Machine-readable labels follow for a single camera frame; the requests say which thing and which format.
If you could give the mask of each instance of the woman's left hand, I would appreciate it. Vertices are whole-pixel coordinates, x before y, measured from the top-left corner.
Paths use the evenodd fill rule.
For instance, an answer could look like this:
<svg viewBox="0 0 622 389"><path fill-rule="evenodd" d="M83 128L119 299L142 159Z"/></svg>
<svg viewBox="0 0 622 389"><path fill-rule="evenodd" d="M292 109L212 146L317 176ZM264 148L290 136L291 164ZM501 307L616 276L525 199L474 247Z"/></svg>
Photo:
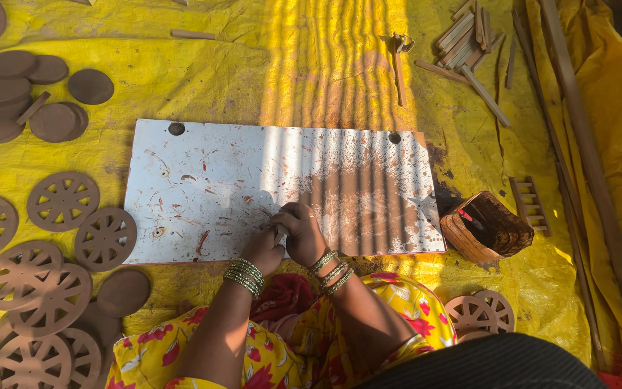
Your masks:
<svg viewBox="0 0 622 389"><path fill-rule="evenodd" d="M264 276L277 270L284 256L285 248L281 244L275 245L275 225L255 234L241 252L241 257L251 262Z"/></svg>

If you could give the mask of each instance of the wooden container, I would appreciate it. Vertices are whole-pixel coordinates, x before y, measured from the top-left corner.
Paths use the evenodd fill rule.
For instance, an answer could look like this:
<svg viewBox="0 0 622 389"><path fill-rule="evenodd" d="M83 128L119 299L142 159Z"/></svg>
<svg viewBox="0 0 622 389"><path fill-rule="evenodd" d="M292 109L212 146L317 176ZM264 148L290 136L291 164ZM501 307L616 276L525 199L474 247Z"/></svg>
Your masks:
<svg viewBox="0 0 622 389"><path fill-rule="evenodd" d="M476 219L482 230L463 219L458 209ZM534 238L532 227L488 191L479 192L448 211L441 218L441 228L460 254L475 264L511 257L530 246Z"/></svg>

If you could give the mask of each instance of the woman's right hand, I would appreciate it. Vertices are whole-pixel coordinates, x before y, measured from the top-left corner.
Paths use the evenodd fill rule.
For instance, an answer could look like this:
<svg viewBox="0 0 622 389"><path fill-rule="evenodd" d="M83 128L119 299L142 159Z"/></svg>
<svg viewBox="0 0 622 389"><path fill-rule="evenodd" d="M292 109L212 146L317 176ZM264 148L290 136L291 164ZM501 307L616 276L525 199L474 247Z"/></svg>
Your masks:
<svg viewBox="0 0 622 389"><path fill-rule="evenodd" d="M287 203L270 221L282 224L289 230L287 252L301 266L307 269L312 267L323 254L330 251L309 206L297 202Z"/></svg>

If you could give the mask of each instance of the small wooden ladder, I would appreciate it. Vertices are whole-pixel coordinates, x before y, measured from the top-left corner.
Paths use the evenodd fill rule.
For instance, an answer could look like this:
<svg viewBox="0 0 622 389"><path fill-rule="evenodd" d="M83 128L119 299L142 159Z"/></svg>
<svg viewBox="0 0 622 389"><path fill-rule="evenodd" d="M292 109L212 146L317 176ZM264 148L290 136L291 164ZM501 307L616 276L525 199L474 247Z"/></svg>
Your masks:
<svg viewBox="0 0 622 389"><path fill-rule="evenodd" d="M548 224L544 207L541 206L541 200L537 195L534 178L528 176L523 182L518 182L515 177L509 177L509 180L513 197L518 206L518 216L535 231L544 231L546 237L552 236L551 226ZM529 193L522 193L522 188L529 188ZM526 204L524 199L531 199L531 204ZM530 210L536 210L536 215L530 215ZM538 220L539 224L532 225L533 220Z"/></svg>

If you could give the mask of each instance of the black cloth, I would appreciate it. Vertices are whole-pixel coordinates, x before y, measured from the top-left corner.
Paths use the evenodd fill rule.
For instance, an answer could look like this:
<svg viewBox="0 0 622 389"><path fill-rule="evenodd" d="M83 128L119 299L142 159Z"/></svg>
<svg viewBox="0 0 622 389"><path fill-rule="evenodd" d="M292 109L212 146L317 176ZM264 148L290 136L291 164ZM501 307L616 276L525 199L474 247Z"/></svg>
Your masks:
<svg viewBox="0 0 622 389"><path fill-rule="evenodd" d="M566 350L524 334L499 334L429 352L357 388L606 388Z"/></svg>

